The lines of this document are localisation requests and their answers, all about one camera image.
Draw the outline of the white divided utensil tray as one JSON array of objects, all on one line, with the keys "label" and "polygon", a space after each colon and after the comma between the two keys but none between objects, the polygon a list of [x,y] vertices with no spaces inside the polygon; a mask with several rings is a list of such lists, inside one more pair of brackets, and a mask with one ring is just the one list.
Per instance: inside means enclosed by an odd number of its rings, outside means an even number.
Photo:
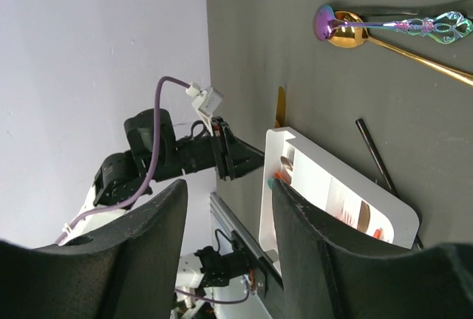
[{"label": "white divided utensil tray", "polygon": [[281,156],[293,163],[293,178],[291,183],[288,182],[289,186],[310,204],[357,230],[361,202],[365,201],[370,206],[370,226],[365,235],[373,237],[375,230],[381,228],[380,241],[408,250],[413,248],[420,220],[409,205],[296,130],[275,128],[268,130],[265,137],[259,223],[259,245],[275,267],[279,266],[279,252],[272,190],[267,180],[275,178],[273,175],[279,172],[287,182]]}]

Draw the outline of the gold thin utensil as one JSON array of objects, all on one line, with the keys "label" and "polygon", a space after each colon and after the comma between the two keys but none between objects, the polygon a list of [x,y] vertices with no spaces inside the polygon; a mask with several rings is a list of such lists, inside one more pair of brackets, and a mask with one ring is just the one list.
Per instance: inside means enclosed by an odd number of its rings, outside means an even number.
[{"label": "gold thin utensil", "polygon": [[[351,12],[343,11],[343,10],[338,10],[334,12],[335,12],[336,18],[347,19],[348,21],[363,21],[355,13],[351,13]],[[334,36],[328,39],[327,41],[336,47],[341,47],[341,48],[346,48],[346,49],[359,47],[365,42],[369,41],[375,45],[378,45],[380,47],[393,51],[399,55],[410,58],[420,64],[423,64],[433,70],[441,72],[458,81],[466,83],[470,86],[472,85],[471,73],[464,72],[458,69],[451,68],[449,66],[445,66],[443,64],[436,63],[427,58],[416,55],[412,52],[408,52],[405,49],[401,49],[399,47],[395,47],[391,44],[388,44],[384,41],[378,40],[377,38],[374,38],[373,36],[371,36],[368,30],[369,29],[362,29],[362,28],[337,29],[335,31]]]}]

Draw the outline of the orange plastic spoon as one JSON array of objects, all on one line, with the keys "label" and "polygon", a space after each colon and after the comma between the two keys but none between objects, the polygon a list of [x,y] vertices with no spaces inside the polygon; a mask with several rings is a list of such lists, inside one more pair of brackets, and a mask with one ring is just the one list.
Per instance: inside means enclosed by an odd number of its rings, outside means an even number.
[{"label": "orange plastic spoon", "polygon": [[279,173],[279,172],[276,172],[273,176],[274,176],[276,179],[283,179],[283,180],[285,180],[285,178],[284,178],[284,177],[282,176],[282,174]]}]

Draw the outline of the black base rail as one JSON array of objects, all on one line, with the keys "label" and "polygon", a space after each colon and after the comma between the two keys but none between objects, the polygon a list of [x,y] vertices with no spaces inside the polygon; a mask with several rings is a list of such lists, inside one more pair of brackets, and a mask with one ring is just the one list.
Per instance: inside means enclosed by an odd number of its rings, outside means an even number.
[{"label": "black base rail", "polygon": [[180,257],[172,318],[283,318],[280,274],[217,193],[212,244]]}]

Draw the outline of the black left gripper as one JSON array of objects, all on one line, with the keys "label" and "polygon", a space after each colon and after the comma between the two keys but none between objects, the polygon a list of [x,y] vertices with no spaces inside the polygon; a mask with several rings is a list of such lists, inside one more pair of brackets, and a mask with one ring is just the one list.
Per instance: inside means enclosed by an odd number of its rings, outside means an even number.
[{"label": "black left gripper", "polygon": [[[174,178],[194,174],[217,166],[217,132],[219,122],[214,112],[223,96],[214,88],[202,89],[198,85],[187,85],[186,94],[192,98],[191,106],[198,120],[191,125],[187,136],[174,141]],[[264,165],[264,152],[238,138],[228,129],[229,177],[239,179]]]}]

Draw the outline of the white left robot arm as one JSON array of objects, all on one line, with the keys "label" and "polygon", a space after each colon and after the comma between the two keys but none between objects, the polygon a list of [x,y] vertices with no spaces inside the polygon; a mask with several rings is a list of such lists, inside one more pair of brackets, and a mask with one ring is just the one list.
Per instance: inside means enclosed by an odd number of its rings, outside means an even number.
[{"label": "white left robot arm", "polygon": [[[199,134],[177,139],[168,111],[160,106],[165,82],[176,83],[192,98],[202,126]],[[264,154],[234,135],[229,125],[213,115],[222,95],[172,77],[158,81],[154,108],[124,123],[130,149],[107,157],[99,167],[84,206],[63,226],[56,244],[64,245],[90,230],[122,216],[142,196],[152,194],[150,182],[162,182],[209,168],[223,180],[239,179],[264,164]]]}]

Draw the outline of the iridescent purple spoon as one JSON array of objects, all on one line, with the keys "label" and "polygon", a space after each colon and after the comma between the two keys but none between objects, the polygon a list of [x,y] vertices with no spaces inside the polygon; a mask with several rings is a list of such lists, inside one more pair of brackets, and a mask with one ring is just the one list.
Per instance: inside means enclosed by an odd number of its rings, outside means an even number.
[{"label": "iridescent purple spoon", "polygon": [[337,29],[362,28],[401,32],[411,36],[429,37],[439,44],[451,44],[472,33],[472,21],[456,11],[434,18],[408,18],[400,21],[364,22],[336,18],[330,5],[318,8],[313,18],[313,31],[320,41],[332,38]]}]

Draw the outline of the gold metal knife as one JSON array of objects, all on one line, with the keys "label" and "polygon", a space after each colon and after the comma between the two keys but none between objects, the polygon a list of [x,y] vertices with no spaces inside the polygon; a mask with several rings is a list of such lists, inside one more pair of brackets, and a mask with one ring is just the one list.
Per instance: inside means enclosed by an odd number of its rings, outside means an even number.
[{"label": "gold metal knife", "polygon": [[285,124],[285,109],[286,109],[286,98],[285,89],[280,86],[278,88],[277,102],[276,102],[276,116],[275,116],[275,128],[281,128]]}]

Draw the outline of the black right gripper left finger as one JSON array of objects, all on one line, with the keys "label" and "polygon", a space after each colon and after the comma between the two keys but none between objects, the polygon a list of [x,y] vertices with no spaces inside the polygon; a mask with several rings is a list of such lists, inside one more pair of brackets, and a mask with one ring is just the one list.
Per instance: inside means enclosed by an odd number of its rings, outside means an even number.
[{"label": "black right gripper left finger", "polygon": [[169,318],[183,242],[187,184],[68,241],[1,243],[2,318]]}]

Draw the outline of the silver metal spoon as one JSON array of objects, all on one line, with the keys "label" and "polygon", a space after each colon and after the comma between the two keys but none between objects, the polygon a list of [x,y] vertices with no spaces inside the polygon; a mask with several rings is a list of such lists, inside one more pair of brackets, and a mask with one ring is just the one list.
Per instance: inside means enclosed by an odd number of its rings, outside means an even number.
[{"label": "silver metal spoon", "polygon": [[287,181],[292,182],[293,178],[293,163],[287,157],[281,156],[280,162],[282,165],[282,170],[287,174]]}]

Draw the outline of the orange plastic knife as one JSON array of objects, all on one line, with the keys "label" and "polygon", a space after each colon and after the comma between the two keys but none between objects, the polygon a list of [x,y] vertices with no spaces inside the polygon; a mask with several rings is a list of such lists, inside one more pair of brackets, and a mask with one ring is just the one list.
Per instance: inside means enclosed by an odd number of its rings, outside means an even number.
[{"label": "orange plastic knife", "polygon": [[378,228],[375,230],[373,237],[375,239],[381,239],[381,236],[383,235],[383,230],[381,228]]}]

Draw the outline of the black chopstick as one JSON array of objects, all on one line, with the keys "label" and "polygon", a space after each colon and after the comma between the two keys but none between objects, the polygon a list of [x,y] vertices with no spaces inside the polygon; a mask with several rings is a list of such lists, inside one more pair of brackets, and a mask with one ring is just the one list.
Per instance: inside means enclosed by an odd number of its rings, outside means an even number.
[{"label": "black chopstick", "polygon": [[387,170],[387,167],[384,164],[381,154],[379,153],[376,147],[376,144],[371,136],[371,133],[369,129],[367,128],[367,124],[364,122],[362,118],[358,118],[355,121],[355,125],[370,153],[370,156],[372,157],[375,163],[376,168],[378,169],[379,174],[381,175],[381,178],[384,181],[384,184],[386,185],[387,191],[390,192],[397,199],[404,202],[396,190],[396,187],[392,181],[392,178],[389,175],[389,171]]}]

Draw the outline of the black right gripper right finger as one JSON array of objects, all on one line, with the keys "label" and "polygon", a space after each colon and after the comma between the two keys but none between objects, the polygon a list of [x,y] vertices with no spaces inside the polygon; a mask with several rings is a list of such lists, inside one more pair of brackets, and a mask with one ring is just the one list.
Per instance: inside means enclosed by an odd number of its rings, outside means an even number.
[{"label": "black right gripper right finger", "polygon": [[287,318],[470,318],[472,246],[408,250],[351,228],[282,181],[272,192]]}]

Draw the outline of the brown translucent utensil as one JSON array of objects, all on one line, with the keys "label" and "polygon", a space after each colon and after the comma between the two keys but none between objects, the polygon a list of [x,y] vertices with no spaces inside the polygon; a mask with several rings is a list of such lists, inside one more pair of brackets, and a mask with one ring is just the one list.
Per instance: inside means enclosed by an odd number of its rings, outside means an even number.
[{"label": "brown translucent utensil", "polygon": [[360,211],[358,215],[357,230],[366,233],[370,226],[370,206],[365,202],[361,202]]}]

